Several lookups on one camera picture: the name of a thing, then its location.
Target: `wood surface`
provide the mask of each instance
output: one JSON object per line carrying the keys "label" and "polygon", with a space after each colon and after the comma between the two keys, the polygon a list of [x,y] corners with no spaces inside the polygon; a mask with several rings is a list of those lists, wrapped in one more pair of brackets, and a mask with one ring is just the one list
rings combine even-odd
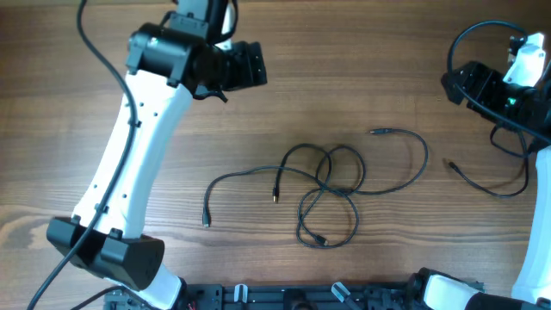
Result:
{"label": "wood surface", "polygon": [[[84,27],[120,72],[127,38],[171,9],[164,1],[91,1]],[[75,29],[77,1],[0,2],[0,309],[24,308],[61,255],[46,241],[55,215],[69,215],[89,186],[119,109],[121,90]],[[154,183],[145,233],[164,240],[164,262],[189,283],[327,284],[405,280],[429,267],[508,295],[526,252],[536,201],[534,158],[527,190],[499,200],[469,187],[445,163],[499,192],[522,185],[520,160],[492,147],[492,124],[447,101],[440,77],[451,41],[490,18],[551,34],[548,1],[261,1],[240,4],[236,40],[262,43],[269,83],[195,102],[182,119]],[[478,59],[505,70],[509,30],[473,34],[456,65]],[[368,165],[364,189],[409,179],[421,165],[414,138],[370,136],[399,127],[429,144],[426,172],[400,192],[353,196],[358,234],[330,251],[299,245],[296,205],[313,188],[285,173],[279,204],[274,172],[220,183],[213,226],[202,196],[217,176],[278,164],[292,146],[354,146]],[[498,137],[517,147],[515,136]],[[289,162],[313,171],[319,155]],[[332,184],[352,186],[349,155],[335,158]],[[308,223],[330,242],[353,213],[325,196]],[[40,309],[71,307],[108,284],[66,267]]]}

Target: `tangled cable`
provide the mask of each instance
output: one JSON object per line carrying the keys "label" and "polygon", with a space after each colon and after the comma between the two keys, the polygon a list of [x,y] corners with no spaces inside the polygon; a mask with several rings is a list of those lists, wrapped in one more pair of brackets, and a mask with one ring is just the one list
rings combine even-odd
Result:
{"label": "tangled cable", "polygon": [[[362,158],[362,155],[360,155],[360,153],[358,151],[356,151],[355,149],[353,149],[350,146],[337,146],[337,147],[331,149],[330,151],[326,151],[320,146],[303,143],[303,144],[299,144],[299,145],[291,148],[285,154],[285,156],[283,157],[283,160],[282,160],[282,162],[279,166],[276,166],[276,165],[260,166],[260,167],[253,168],[253,169],[250,169],[250,170],[244,170],[244,171],[239,171],[239,172],[228,173],[228,174],[225,174],[223,176],[220,176],[220,177],[217,177],[216,179],[214,179],[208,185],[207,190],[205,191],[204,204],[203,204],[203,225],[205,227],[210,227],[211,218],[210,218],[210,211],[208,209],[208,201],[210,199],[210,195],[213,191],[214,186],[219,181],[224,180],[228,177],[238,177],[238,176],[250,175],[250,174],[252,174],[254,172],[257,172],[257,171],[277,170],[277,175],[275,177],[275,183],[274,183],[274,189],[272,191],[273,196],[274,196],[274,202],[277,202],[277,200],[279,198],[279,194],[280,194],[279,186],[280,186],[280,182],[281,182],[282,172],[283,171],[292,171],[294,173],[298,173],[298,174],[301,174],[302,176],[305,176],[305,177],[308,177],[308,178],[312,179],[318,185],[318,187],[316,189],[312,189],[312,190],[308,191],[300,199],[299,206],[297,208],[297,220],[298,220],[298,224],[297,224],[297,227],[296,227],[296,238],[297,238],[297,240],[301,244],[303,244],[304,246],[315,248],[315,249],[333,249],[333,248],[337,248],[337,247],[342,246],[342,245],[346,245],[347,243],[349,243],[352,240],[354,235],[356,235],[358,226],[360,224],[360,215],[358,213],[356,205],[350,199],[350,197],[354,194],[358,194],[358,195],[383,195],[383,194],[388,194],[388,193],[392,193],[392,192],[395,192],[397,190],[403,189],[406,186],[408,186],[408,185],[412,184],[413,182],[415,182],[415,180],[419,179],[419,177],[421,177],[421,174],[423,174],[424,169],[426,168],[427,163],[429,161],[429,148],[428,148],[426,142],[424,141],[424,139],[420,135],[418,135],[418,134],[416,134],[412,131],[405,130],[405,129],[380,128],[380,129],[372,130],[371,133],[372,134],[406,133],[406,134],[409,134],[409,135],[417,138],[419,141],[421,141],[421,143],[423,144],[423,148],[424,148],[424,162],[423,162],[423,165],[421,166],[421,168],[419,169],[418,173],[411,180],[407,181],[406,183],[403,183],[403,184],[401,184],[399,186],[396,186],[396,187],[393,187],[391,189],[384,189],[384,190],[378,190],[378,191],[363,191],[363,190],[360,190],[360,188],[362,187],[363,183],[365,182],[367,169],[366,169],[365,162]],[[311,175],[311,174],[306,173],[302,170],[297,170],[297,169],[294,169],[294,168],[288,168],[288,167],[285,166],[285,164],[287,163],[288,157],[293,152],[295,152],[295,151],[297,151],[301,148],[310,148],[310,149],[316,150],[318,152],[322,152],[324,154],[324,157],[319,161],[318,167],[316,168],[315,175]],[[360,177],[360,181],[357,184],[357,186],[355,186],[352,189],[332,188],[329,185],[327,185],[329,183],[330,179],[331,179],[331,171],[332,171],[331,155],[334,152],[341,151],[341,150],[353,153],[359,159],[360,166],[362,168],[362,174],[361,174],[361,177]],[[321,181],[319,179],[319,173],[320,173],[321,169],[324,167],[325,162],[327,162],[327,174],[325,175],[324,180]],[[321,196],[325,192],[329,192],[329,193],[334,194],[338,197],[344,198],[350,204],[350,207],[352,208],[352,211],[354,211],[354,215],[356,217],[356,223],[354,225],[354,228],[353,228],[352,232],[348,235],[348,237],[346,239],[344,239],[344,240],[342,240],[342,241],[340,241],[340,242],[338,242],[334,245],[329,245],[326,238],[324,238],[320,234],[312,232],[310,229],[308,229],[308,227],[306,227],[306,224],[304,223],[305,218],[312,211],[312,209],[313,209],[314,205],[316,204],[316,202],[319,200],[319,198],[321,198]],[[310,195],[312,195],[314,193],[318,193],[318,194],[316,195],[315,198],[313,198],[312,202],[310,202],[308,207],[303,210],[304,201],[308,197],[310,197]],[[310,235],[314,239],[316,244],[306,242],[301,236],[301,230],[303,230],[306,234]]]}

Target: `wooden tabletop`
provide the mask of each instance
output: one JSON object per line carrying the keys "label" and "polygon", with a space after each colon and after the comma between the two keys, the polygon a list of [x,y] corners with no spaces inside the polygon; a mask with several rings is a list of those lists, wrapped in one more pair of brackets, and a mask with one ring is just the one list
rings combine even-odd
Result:
{"label": "wooden tabletop", "polygon": [[[0,309],[25,307],[61,259],[46,241],[47,223],[71,214],[88,188],[120,106],[121,90],[77,36],[76,2],[0,3]],[[145,233],[165,242],[165,264],[189,283],[395,281],[428,267],[509,295],[534,212],[534,158],[529,187],[515,198],[467,185],[446,158],[503,193],[522,186],[521,160],[489,144],[492,124],[449,102],[440,77],[451,41],[468,25],[497,18],[551,34],[550,4],[242,1],[235,38],[261,42],[269,82],[228,93],[227,104],[194,102],[153,185]],[[164,0],[91,1],[84,27],[124,72],[129,35],[171,8]],[[512,34],[473,34],[455,64],[477,59],[506,70]],[[363,189],[403,183],[421,165],[422,146],[402,134],[366,134],[375,127],[421,134],[430,160],[400,192],[352,196],[360,226],[348,245],[324,251],[297,243],[297,203],[315,184],[289,173],[279,204],[272,202],[274,172],[223,181],[212,196],[212,228],[203,228],[202,196],[213,179],[279,164],[303,142],[354,146],[368,167]],[[498,139],[518,148],[513,134]],[[297,152],[289,166],[313,172],[318,160]],[[334,170],[331,184],[355,184],[353,157],[338,154]],[[353,213],[326,195],[307,223],[335,243],[350,233]],[[39,308],[68,308],[107,286],[67,266]]]}

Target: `wood grain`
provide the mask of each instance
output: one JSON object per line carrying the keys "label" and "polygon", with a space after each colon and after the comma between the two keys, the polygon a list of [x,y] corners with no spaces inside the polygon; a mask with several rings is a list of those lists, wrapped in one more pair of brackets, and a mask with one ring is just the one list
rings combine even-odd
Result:
{"label": "wood grain", "polygon": [[[77,37],[75,1],[0,2],[0,309],[20,309],[61,259],[46,241],[48,220],[68,215],[102,156],[121,97],[113,78]],[[127,38],[170,9],[164,1],[103,1],[85,28],[123,72]],[[440,86],[449,44],[467,25],[489,18],[549,33],[541,1],[246,1],[237,40],[263,45],[269,84],[195,102],[172,138],[154,184],[145,233],[164,240],[165,263],[190,283],[262,284],[405,280],[420,267],[485,282],[508,295],[529,238],[536,179],[526,192],[497,200],[470,188],[443,162],[508,192],[522,185],[520,161],[491,147],[492,124],[446,100]],[[456,64],[480,59],[505,68],[502,29],[474,34]],[[364,188],[411,177],[423,160],[414,139],[365,134],[402,127],[430,147],[427,171],[400,192],[353,197],[358,234],[320,251],[294,238],[296,203],[313,187],[284,174],[273,204],[274,173],[230,179],[212,196],[213,227],[201,225],[201,200],[217,176],[278,164],[291,146],[348,144],[368,165]],[[499,137],[516,145],[516,138]],[[317,154],[290,166],[315,169]],[[333,184],[351,186],[353,158],[336,157]],[[344,201],[325,197],[309,223],[330,241],[352,228]],[[40,308],[68,308],[107,283],[69,266]]]}

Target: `wooden table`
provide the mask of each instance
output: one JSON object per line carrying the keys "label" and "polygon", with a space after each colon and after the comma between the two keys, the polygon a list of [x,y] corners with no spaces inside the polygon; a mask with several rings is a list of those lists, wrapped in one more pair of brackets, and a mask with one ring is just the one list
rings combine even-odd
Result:
{"label": "wooden table", "polygon": [[[77,37],[76,2],[0,3],[0,309],[25,307],[61,259],[46,241],[47,223],[69,215],[89,186],[119,109],[121,90]],[[124,72],[129,35],[171,8],[164,0],[91,1],[84,27]],[[189,283],[405,280],[425,266],[508,295],[529,239],[534,159],[518,197],[499,200],[468,186],[445,158],[499,192],[522,185],[521,161],[488,143],[491,123],[448,102],[440,77],[449,44],[466,26],[498,18],[551,34],[549,9],[536,0],[244,0],[236,39],[262,43],[269,83],[228,93],[227,104],[193,104],[153,186],[145,233],[164,240],[164,262]],[[455,64],[478,59],[506,70],[511,34],[491,28],[470,36]],[[288,173],[279,204],[271,196],[274,172],[220,183],[213,226],[203,228],[210,181],[278,164],[301,142],[356,147],[368,165],[364,189],[404,182],[421,165],[421,145],[365,134],[374,127],[422,134],[430,162],[400,192],[352,197],[361,223],[349,245],[322,251],[297,243],[296,205],[313,184]],[[512,134],[499,139],[517,147]],[[299,152],[290,166],[312,172],[318,159]],[[335,160],[332,184],[352,186],[356,161],[345,153]],[[327,195],[308,222],[336,242],[350,232],[353,213]],[[39,308],[68,308],[107,286],[68,266]]]}

